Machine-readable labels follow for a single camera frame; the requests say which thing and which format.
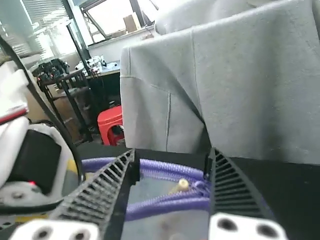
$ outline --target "cardboard box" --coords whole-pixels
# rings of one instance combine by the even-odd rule
[[[128,31],[128,33],[134,32],[138,29],[141,29],[140,23],[137,17],[137,14],[134,12],[129,16],[125,16],[123,18],[125,28]]]

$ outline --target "red plastic stool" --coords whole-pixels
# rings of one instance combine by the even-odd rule
[[[115,106],[100,112],[98,116],[98,127],[104,145],[117,146],[117,141],[124,139],[124,134],[114,135],[111,128],[117,125],[123,125],[122,108]]]

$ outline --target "window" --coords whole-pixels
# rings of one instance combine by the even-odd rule
[[[68,21],[61,0],[2,1],[0,35],[19,55],[40,53],[42,60],[59,58],[76,51]]]
[[[107,0],[88,10],[106,35],[125,30],[124,17],[133,13],[128,0]]]
[[[124,17],[135,13],[140,27],[154,23],[159,10],[167,10],[185,0],[78,0],[94,43],[127,33]]]
[[[80,8],[94,43],[126,34],[124,17],[134,12],[144,25],[137,0],[88,0]]]

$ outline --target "gray cloth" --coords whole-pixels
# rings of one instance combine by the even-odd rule
[[[165,35],[224,19],[272,1],[275,0],[186,0],[159,13],[154,30]]]
[[[318,0],[282,0],[125,48],[128,147],[319,163]]]

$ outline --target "white robot part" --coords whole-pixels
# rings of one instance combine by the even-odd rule
[[[266,219],[227,213],[212,215],[208,240],[288,240],[285,230]]]
[[[10,240],[100,240],[93,223],[36,219],[19,226]]]

